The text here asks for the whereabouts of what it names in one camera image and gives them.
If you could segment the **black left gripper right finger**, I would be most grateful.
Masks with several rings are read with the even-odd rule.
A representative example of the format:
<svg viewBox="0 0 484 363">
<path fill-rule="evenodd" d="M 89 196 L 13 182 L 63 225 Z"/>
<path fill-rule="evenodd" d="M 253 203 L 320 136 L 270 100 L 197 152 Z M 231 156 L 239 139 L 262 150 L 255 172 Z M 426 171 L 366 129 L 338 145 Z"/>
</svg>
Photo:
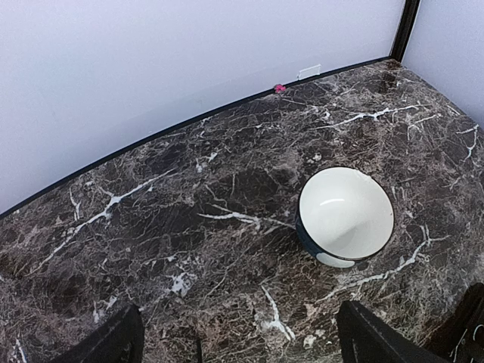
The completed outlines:
<svg viewBox="0 0 484 363">
<path fill-rule="evenodd" d="M 405 339 L 358 301 L 342 302 L 337 328 L 344 363 L 444 362 Z"/>
</svg>

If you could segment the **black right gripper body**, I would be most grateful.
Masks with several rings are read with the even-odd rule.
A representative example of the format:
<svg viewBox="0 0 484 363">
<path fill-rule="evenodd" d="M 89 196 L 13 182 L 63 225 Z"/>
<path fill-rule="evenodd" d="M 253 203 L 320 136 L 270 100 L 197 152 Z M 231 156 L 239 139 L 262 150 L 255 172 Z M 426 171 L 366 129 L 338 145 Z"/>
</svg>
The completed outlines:
<svg viewBox="0 0 484 363">
<path fill-rule="evenodd" d="M 483 283 L 469 287 L 433 335 L 430 351 L 449 362 L 483 362 Z"/>
</svg>

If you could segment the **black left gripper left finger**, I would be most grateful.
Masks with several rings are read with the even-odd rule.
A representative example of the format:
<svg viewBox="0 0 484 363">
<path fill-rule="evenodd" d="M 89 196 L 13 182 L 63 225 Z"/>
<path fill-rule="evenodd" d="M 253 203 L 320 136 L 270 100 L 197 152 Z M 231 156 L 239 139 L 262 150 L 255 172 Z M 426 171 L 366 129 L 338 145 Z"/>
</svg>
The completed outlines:
<svg viewBox="0 0 484 363">
<path fill-rule="evenodd" d="M 144 325 L 139 307 L 120 309 L 79 344 L 51 362 L 141 362 Z"/>
</svg>

